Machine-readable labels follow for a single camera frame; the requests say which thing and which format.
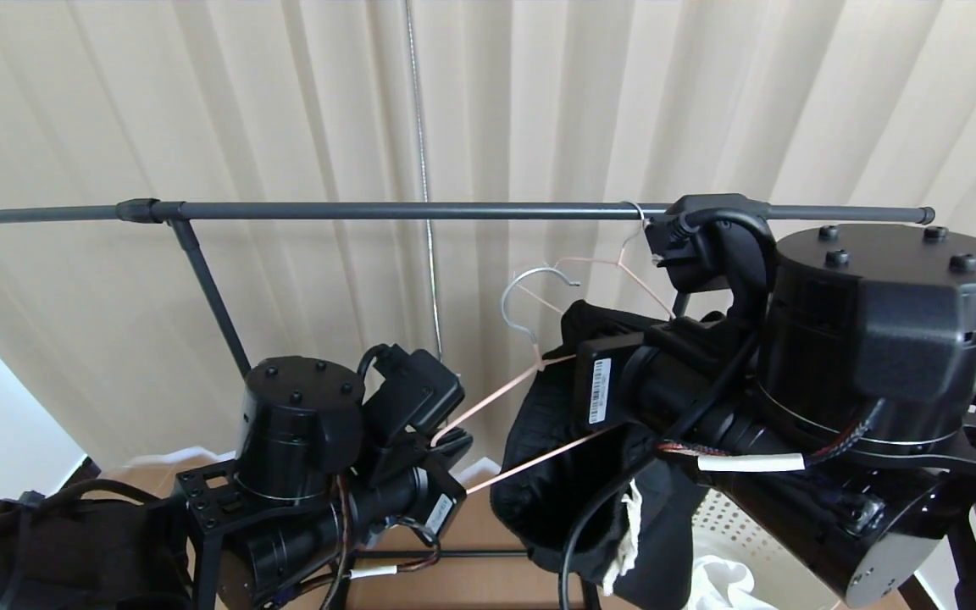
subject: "white fabric in basket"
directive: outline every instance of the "white fabric in basket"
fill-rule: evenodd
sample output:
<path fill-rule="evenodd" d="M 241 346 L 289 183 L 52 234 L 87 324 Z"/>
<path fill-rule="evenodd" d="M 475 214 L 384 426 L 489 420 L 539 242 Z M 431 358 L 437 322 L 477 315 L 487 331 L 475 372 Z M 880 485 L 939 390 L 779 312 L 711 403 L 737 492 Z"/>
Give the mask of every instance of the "white fabric in basket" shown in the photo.
<path fill-rule="evenodd" d="M 697 557 L 692 564 L 688 610 L 778 610 L 752 597 L 755 586 L 747 565 L 715 555 Z"/>

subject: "white cable label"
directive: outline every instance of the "white cable label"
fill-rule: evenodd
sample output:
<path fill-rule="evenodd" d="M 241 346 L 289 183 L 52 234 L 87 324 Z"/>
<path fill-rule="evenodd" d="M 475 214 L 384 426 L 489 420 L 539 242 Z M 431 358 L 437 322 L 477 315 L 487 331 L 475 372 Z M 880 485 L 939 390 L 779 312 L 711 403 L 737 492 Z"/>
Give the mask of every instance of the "white cable label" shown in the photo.
<path fill-rule="evenodd" d="M 602 358 L 593 363 L 593 385 L 590 387 L 590 424 L 600 424 L 608 413 L 608 374 L 613 360 Z"/>
<path fill-rule="evenodd" d="M 426 528 L 438 536 L 442 525 L 446 523 L 446 516 L 450 514 L 450 509 L 453 507 L 454 501 L 450 499 L 450 496 L 446 494 L 439 496 L 438 501 L 435 502 L 435 508 L 431 509 L 431 514 L 427 516 L 427 522 L 424 524 Z"/>
<path fill-rule="evenodd" d="M 376 565 L 374 568 L 354 568 L 349 570 L 349 580 L 364 579 L 367 576 L 387 576 L 397 574 L 396 565 Z"/>
<path fill-rule="evenodd" d="M 698 456 L 697 466 L 706 472 L 790 472 L 805 468 L 805 456 Z"/>

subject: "white cloth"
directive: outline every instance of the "white cloth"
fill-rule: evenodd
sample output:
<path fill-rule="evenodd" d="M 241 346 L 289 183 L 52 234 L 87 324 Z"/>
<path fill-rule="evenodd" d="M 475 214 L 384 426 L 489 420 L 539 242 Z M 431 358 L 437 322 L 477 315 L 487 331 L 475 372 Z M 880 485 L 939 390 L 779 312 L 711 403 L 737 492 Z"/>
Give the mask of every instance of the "white cloth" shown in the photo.
<path fill-rule="evenodd" d="M 756 581 L 743 563 L 714 555 L 692 563 L 692 594 L 688 610 L 778 610 L 752 597 Z"/>
<path fill-rule="evenodd" d="M 601 579 L 601 588 L 605 595 L 612 595 L 613 587 L 619 576 L 627 574 L 635 567 L 635 560 L 639 557 L 639 529 L 642 522 L 642 494 L 639 487 L 635 485 L 635 479 L 631 480 L 629 493 L 624 493 L 621 499 L 624 503 L 624 513 L 627 514 L 627 530 L 620 544 L 616 547 L 616 558 L 608 564 L 605 576 Z"/>

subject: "beige curtain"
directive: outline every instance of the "beige curtain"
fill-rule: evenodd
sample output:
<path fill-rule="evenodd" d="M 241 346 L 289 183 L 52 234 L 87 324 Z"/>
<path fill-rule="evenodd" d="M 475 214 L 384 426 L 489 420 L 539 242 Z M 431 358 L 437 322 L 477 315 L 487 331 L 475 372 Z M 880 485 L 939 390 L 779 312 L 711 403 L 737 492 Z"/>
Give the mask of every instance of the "beige curtain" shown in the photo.
<path fill-rule="evenodd" d="M 976 3 L 412 0 L 436 201 L 932 205 L 976 233 Z M 0 1 L 0 208 L 417 201 L 396 0 Z M 423 223 L 253 221 L 197 232 L 248 355 L 356 363 L 433 350 Z M 776 225 L 779 233 L 802 224 Z M 446 364 L 472 399 L 530 363 L 498 300 L 635 225 L 435 224 Z M 673 289 L 638 243 L 628 260 Z M 659 312 L 612 268 L 566 306 Z M 518 294 L 551 345 L 557 314 Z M 724 305 L 721 295 L 695 310 Z M 234 448 L 240 382 L 170 231 L 0 227 L 0 355 L 98 463 Z M 469 426 L 497 456 L 516 401 Z"/>

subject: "barcode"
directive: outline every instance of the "barcode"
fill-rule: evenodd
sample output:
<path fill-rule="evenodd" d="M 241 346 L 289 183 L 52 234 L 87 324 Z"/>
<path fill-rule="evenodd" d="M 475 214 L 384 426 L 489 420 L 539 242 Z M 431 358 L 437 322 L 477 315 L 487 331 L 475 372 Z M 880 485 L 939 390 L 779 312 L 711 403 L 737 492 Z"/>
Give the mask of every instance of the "barcode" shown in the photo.
<path fill-rule="evenodd" d="M 608 372 L 612 370 L 611 358 L 593 363 L 593 385 L 590 387 L 590 424 L 600 424 L 607 416 Z"/>

